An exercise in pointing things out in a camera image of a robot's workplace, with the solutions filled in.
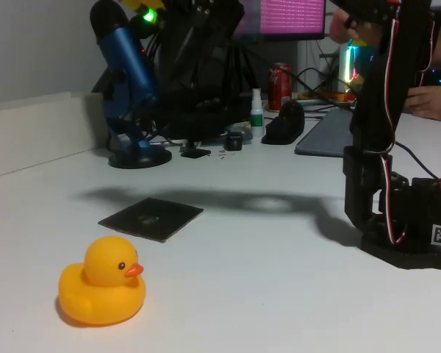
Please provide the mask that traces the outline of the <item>person's left hand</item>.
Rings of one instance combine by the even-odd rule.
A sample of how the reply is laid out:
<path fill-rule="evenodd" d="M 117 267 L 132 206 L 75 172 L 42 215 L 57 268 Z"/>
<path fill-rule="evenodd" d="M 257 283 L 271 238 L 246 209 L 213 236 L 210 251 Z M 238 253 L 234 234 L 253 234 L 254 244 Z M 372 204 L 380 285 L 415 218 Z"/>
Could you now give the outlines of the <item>person's left hand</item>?
<path fill-rule="evenodd" d="M 404 107 L 416 117 L 441 121 L 441 86 L 410 88 Z"/>

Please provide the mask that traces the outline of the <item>person's right hand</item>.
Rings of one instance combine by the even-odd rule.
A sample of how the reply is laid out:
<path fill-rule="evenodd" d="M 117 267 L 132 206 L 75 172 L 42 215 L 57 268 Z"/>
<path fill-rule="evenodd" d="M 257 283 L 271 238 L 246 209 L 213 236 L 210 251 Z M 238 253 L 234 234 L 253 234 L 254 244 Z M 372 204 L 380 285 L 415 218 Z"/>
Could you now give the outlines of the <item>person's right hand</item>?
<path fill-rule="evenodd" d="M 342 9 L 334 11 L 329 26 L 329 36 L 335 43 L 344 44 L 353 39 L 363 40 L 366 44 L 373 45 L 379 41 L 379 34 L 375 38 L 376 33 L 370 23 L 352 21 L 347 27 L 345 23 L 349 18 L 350 15 Z"/>

